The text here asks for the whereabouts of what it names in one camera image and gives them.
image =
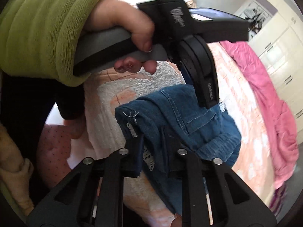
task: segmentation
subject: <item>black pants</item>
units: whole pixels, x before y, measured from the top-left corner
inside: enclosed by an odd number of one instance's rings
[[[29,193],[37,204],[49,192],[36,170],[36,151],[43,126],[55,103],[66,120],[83,114],[83,85],[67,87],[53,79],[11,77],[4,73],[0,102],[1,123],[22,156],[35,167]]]

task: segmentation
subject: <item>metal screw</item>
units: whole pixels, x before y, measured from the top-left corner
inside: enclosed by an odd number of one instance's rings
[[[223,160],[221,160],[220,158],[214,158],[213,159],[213,162],[216,164],[216,165],[221,165],[223,163]]]
[[[83,160],[83,164],[85,164],[85,165],[90,165],[91,163],[93,163],[93,161],[94,161],[93,158],[91,158],[91,157],[86,157],[86,158],[84,158],[84,160]]]
[[[180,149],[178,149],[178,154],[180,154],[180,155],[186,155],[187,154],[187,150],[183,149],[183,148],[180,148]]]
[[[120,149],[119,154],[122,154],[122,155],[128,154],[128,149],[127,148]]]

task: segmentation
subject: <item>gray floor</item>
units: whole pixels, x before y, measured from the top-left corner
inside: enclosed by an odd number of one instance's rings
[[[297,161],[297,166],[292,177],[287,180],[287,195],[285,197],[284,205],[281,209],[277,221],[279,222],[286,213],[290,210],[296,199],[298,198],[301,190],[303,189],[303,144],[299,145],[300,157]]]

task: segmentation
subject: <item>denim fabric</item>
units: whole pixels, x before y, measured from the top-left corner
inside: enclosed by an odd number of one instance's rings
[[[216,105],[200,108],[192,85],[175,85],[117,107],[115,117],[126,139],[140,131],[146,138],[143,170],[151,185],[172,212],[182,211],[182,185],[166,176],[167,154],[160,127],[169,125],[187,149],[200,158],[221,158],[233,166],[241,135],[226,110]]]

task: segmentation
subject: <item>orange and white blanket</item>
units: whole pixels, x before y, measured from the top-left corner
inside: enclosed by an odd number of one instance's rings
[[[240,155],[233,170],[269,205],[274,193],[274,174],[266,128],[254,94],[222,46],[213,43],[209,47],[216,63],[220,99],[242,135]],[[181,73],[167,62],[159,62],[154,75],[143,69],[135,74],[107,69],[92,75],[84,84],[85,115],[96,158],[107,157],[125,144],[114,117],[117,106],[180,83],[184,83]],[[124,203],[152,227],[170,226],[174,219],[143,172],[137,179],[125,179]]]

